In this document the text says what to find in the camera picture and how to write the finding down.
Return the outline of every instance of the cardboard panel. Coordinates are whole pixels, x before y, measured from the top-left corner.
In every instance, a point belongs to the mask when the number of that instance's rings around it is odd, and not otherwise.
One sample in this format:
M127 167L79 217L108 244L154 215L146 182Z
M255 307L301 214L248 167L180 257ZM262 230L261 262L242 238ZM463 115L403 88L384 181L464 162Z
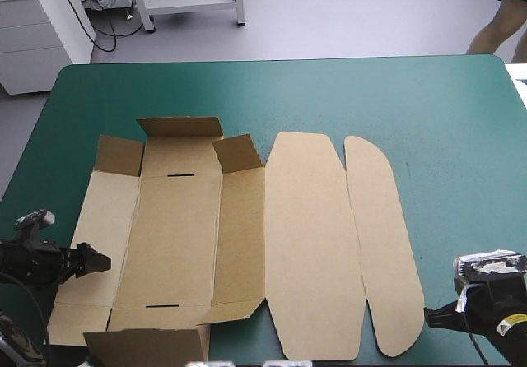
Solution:
M223 176L214 304L265 297L264 200L264 168Z
M185 367L204 360L198 330L87 332L85 338L105 367Z
M84 332L106 330L110 307L56 303L48 322L53 345L85 346Z
M221 137L219 118L138 118L149 137Z
M213 145L223 174L263 167L249 134L227 138Z
M345 142L347 182L359 240L366 297L377 345L406 351L421 332L424 296L394 174L385 155L359 137Z
M150 138L142 164L143 178L153 176L220 174L212 142L218 137Z
M262 303L262 300L240 301L213 305L200 324L231 322L247 319Z
M125 328L197 328L199 322L210 310L210 306L199 307L156 307L140 305L119 306L112 310L109 331Z
M222 175L142 179L117 304L212 304Z
M331 141L279 133L265 182L266 294L284 354L354 359L365 296L346 173Z
M70 280L58 287L62 304L111 307L119 286L128 233L138 196L139 178L94 171L86 191L72 246L89 243L112 259L109 271Z
M139 176L142 142L101 135L94 170Z

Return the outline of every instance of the flattened cardboard box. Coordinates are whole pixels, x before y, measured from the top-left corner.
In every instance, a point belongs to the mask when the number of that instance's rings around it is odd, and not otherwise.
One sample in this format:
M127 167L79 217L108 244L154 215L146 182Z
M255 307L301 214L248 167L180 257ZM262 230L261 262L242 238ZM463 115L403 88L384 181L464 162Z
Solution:
M101 137L72 240L90 242L111 256L112 270L59 288L49 321L52 343L84 345L86 332L91 353L107 367L153 361L184 365L207 359L208 323L248 318L267 296L287 357L353 359L365 296L358 256L332 259L331 251L358 252L346 175L331 141L316 134L281 133L287 135L275 145L282 158L277 153L271 160L272 153L266 174L250 137L223 140L217 118L138 122L148 135L144 153L141 142ZM291 155L287 149L300 153ZM327 160L317 163L316 155L306 159L317 151ZM288 216L272 206L279 220L273 219L269 236L264 233L264 206L284 198L295 201L295 189L291 186L284 196L281 182L286 176L296 178L291 174L295 165L305 172L302 204L319 211L316 225L323 230L325 221L333 238L324 241L319 231L307 229L310 238L301 240L302 250L285 250L279 237L284 229L277 230L277 223L288 222ZM334 181L326 184L329 174ZM326 186L333 191L326 193ZM325 203L318 201L320 193L328 194ZM305 229L306 224L296 227ZM322 249L320 242L325 242ZM303 286L289 289L294 284L282 278L283 261L276 253L266 256L266 244L268 251L296 253L296 268L290 271L303 276ZM302 269L302 254L318 250L322 258L310 263L316 275L311 281L308 267ZM298 325L304 328L301 338Z

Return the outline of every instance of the black cable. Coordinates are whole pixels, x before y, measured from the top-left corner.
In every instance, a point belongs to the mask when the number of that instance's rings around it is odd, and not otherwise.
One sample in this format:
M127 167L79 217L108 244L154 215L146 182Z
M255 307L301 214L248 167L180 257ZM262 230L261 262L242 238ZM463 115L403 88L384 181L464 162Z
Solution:
M92 1L92 2L95 2L96 0L82 0L82 1L83 1L83 2L85 2L85 1ZM111 20L110 20L108 17L106 17L106 20L109 22L109 24L111 24ZM105 31L103 31L103 30L99 30L98 28L95 28L95 27L93 27L93 26L92 26L92 28L93 28L95 31L101 33L102 35L106 35L106 36L116 36L117 38L123 38L123 37L125 37L125 36L131 36L131 35L134 35L134 34L136 34L137 32L139 32L139 31L142 29L142 24L140 24L139 27L136 28L135 30L133 30L132 32L127 32L127 33L125 33L125 34L115 34L115 35L114 35L114 34L110 34L110 33L108 33L108 32L105 32Z
M78 13L77 13L77 10L75 9L75 7L73 6L72 2L70 0L68 0L68 3L69 3L69 6L71 7L71 9L73 9L73 13L75 13L75 17L77 18L79 24L81 25L82 27L82 30L84 31L84 33L86 34L86 36L88 37L88 39L99 49L99 50L102 50L103 52L106 52L106 53L112 53L115 51L115 49L117 48L117 36L115 35L115 30L114 30L114 25L110 22L110 28L112 30L112 32L114 33L113 36L114 36L114 47L112 49L105 49L105 48L101 48L96 42L94 39L91 38L90 34L88 34L88 31L86 31L86 27L84 26L84 24L82 24L82 21L81 21L81 17L79 17Z
M101 33L102 35L113 36L112 34L108 34L107 32L104 32L103 30L99 30L98 28L93 27L93 29L95 31ZM127 34L117 34L116 37L117 38L123 38L124 36L131 36L131 35L134 35L135 33L139 32L141 29L142 29L142 24L136 30L133 30L132 32L128 32Z
M469 334L472 345L474 345L474 348L476 348L476 352L478 353L485 367L489 367L490 364L488 363L487 358L485 357L485 355L483 354L483 351L481 350L478 343L476 342L476 338L474 338L474 335L472 334L472 330L470 330L469 321L467 320L467 314L465 312L462 312L461 315L463 316L464 326L467 329L467 333Z
M46 357L46 367L51 367L51 344L49 342L49 333L48 333L48 325L46 324L46 321L44 319L44 314L42 314L42 309L40 308L39 302L36 300L33 293L31 293L31 290L24 285L22 282L17 280L14 276L11 276L9 274L6 274L5 272L0 272L0 276L4 277L14 285L18 285L27 295L30 297L31 301L33 302L33 305L35 306L35 309L39 313L40 322L42 323L42 329L44 330L44 340L46 343L46 351L47 351L47 357Z

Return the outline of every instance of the cardboard flap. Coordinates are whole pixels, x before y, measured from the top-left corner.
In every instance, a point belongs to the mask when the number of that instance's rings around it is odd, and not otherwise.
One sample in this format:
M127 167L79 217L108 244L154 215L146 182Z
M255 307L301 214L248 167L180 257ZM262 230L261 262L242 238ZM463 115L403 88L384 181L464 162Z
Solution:
M54 345L85 346L84 332L103 332L111 307L55 303L48 322L49 340Z
M249 134L227 138L212 143L223 174L263 167Z
M100 135L94 170L139 176L142 149L142 142Z
M185 367L205 360L198 330L87 332L90 355L105 367Z
M247 319L262 304L263 300L240 301L214 305L199 324L231 322Z
M87 242L112 259L112 268L58 287L49 331L54 345L84 345L85 331L105 330L128 245L139 178L91 173L72 246Z
M149 137L222 137L219 118L137 118Z
M108 330L125 328L196 328L210 310L209 305L198 307L179 307L158 305L147 308L142 305L120 305L112 310Z
M265 296L265 169L223 175L214 305Z
M377 345L382 353L395 357L422 330L421 282L388 159L377 146L359 137L346 138L345 147L362 275Z
M365 296L346 173L325 135L280 132L265 170L266 296L292 360L351 360Z

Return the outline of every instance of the white object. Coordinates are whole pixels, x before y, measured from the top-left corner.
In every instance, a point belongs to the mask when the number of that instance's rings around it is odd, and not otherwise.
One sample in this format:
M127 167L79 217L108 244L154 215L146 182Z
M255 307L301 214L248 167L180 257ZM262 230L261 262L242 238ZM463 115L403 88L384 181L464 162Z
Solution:
M142 23L147 31L154 31L152 16L172 13L211 11L235 8L238 25L245 24L244 0L135 0Z
M522 101L524 101L527 109L527 85L521 81L527 81L527 64L507 64L507 71L511 75L514 86L518 90L518 94Z
M70 0L92 37L80 0ZM49 91L61 69L91 60L93 43L67 0L0 0L0 83L7 93Z

